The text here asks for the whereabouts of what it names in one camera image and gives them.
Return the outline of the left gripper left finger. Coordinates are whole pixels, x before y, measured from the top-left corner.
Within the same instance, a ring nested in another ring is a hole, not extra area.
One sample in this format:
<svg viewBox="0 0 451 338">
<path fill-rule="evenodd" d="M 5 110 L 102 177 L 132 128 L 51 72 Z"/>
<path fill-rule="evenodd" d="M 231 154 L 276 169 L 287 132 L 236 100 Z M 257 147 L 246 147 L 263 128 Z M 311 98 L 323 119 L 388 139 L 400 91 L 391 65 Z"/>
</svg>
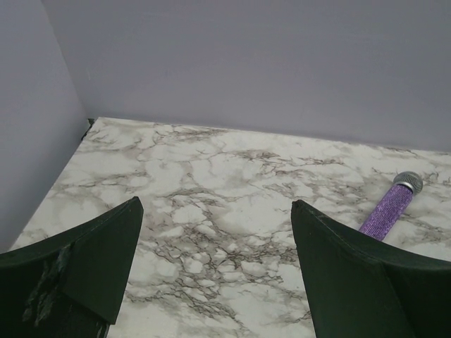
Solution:
<svg viewBox="0 0 451 338">
<path fill-rule="evenodd" d="M 116 323 L 140 235 L 137 197 L 1 255 L 2 337 L 106 337 Z"/>
</svg>

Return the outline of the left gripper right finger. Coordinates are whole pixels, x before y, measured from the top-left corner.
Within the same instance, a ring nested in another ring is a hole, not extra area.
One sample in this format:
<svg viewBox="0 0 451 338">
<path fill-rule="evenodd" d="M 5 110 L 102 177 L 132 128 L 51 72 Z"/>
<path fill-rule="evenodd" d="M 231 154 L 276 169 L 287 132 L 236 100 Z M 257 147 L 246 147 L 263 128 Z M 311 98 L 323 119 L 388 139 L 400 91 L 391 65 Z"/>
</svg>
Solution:
<svg viewBox="0 0 451 338">
<path fill-rule="evenodd" d="M 450 336 L 450 262 L 380 242 L 302 200 L 291 223 L 317 337 Z"/>
</svg>

